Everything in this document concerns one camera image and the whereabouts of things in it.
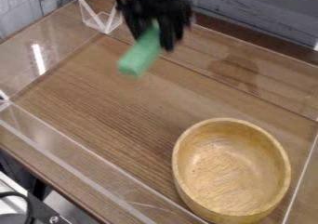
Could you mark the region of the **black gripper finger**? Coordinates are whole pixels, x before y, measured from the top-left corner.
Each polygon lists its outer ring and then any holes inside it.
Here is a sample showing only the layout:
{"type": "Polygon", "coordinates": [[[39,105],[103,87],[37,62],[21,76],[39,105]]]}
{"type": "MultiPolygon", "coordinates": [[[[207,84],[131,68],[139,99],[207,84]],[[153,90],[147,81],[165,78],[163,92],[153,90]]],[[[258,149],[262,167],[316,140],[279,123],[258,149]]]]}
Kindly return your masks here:
{"type": "Polygon", "coordinates": [[[143,35],[152,25],[151,13],[145,8],[123,9],[123,16],[135,40],[143,35]]]}
{"type": "Polygon", "coordinates": [[[180,15],[160,16],[157,18],[160,46],[171,51],[175,44],[183,39],[186,21],[180,15]]]}

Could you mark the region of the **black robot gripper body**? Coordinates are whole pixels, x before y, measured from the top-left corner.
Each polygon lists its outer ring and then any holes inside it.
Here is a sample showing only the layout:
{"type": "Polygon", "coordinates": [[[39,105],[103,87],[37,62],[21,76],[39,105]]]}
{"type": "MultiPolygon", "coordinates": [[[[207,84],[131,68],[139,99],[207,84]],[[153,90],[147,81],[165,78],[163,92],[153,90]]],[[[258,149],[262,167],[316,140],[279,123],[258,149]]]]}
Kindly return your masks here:
{"type": "Polygon", "coordinates": [[[184,24],[190,23],[191,4],[188,0],[115,0],[117,9],[135,17],[156,18],[168,16],[182,18],[184,24]]]}

